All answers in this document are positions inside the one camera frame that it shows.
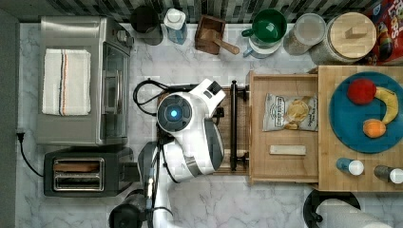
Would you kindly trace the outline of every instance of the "wooden lid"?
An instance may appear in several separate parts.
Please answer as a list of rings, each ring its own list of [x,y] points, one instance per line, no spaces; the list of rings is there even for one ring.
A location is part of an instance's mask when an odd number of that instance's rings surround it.
[[[330,25],[330,42],[333,48],[347,58],[364,57],[376,42],[374,23],[365,15],[349,12],[340,15]]]

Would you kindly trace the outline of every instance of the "blue plate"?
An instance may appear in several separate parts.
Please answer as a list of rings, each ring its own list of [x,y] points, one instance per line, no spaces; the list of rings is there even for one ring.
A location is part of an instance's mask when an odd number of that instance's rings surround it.
[[[362,130],[364,121],[368,119],[382,120],[386,112],[385,104],[374,98],[365,105],[357,105],[347,97],[347,90],[356,79],[369,79],[376,86],[386,87],[395,92],[399,101],[399,112],[396,118],[386,125],[386,133],[371,139]],[[403,137],[403,89],[392,78],[377,72],[361,72],[344,80],[333,94],[329,106],[330,124],[337,137],[348,147],[358,152],[375,154],[396,145]]]

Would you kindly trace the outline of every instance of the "toaster slot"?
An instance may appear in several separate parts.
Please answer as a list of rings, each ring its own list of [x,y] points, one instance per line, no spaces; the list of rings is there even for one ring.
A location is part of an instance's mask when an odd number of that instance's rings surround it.
[[[104,159],[55,159],[54,191],[104,191]]]

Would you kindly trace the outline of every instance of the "cereal box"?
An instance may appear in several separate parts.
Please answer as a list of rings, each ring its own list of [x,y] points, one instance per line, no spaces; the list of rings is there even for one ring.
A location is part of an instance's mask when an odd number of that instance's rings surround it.
[[[383,0],[366,15],[376,27],[376,43],[367,65],[403,65],[403,0]]]

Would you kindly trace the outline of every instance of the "banana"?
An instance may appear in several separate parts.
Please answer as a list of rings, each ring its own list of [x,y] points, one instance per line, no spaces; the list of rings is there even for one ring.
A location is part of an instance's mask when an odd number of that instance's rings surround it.
[[[377,87],[375,97],[385,103],[387,109],[382,122],[384,124],[390,123],[399,111],[399,102],[397,100],[397,95],[384,87]]]

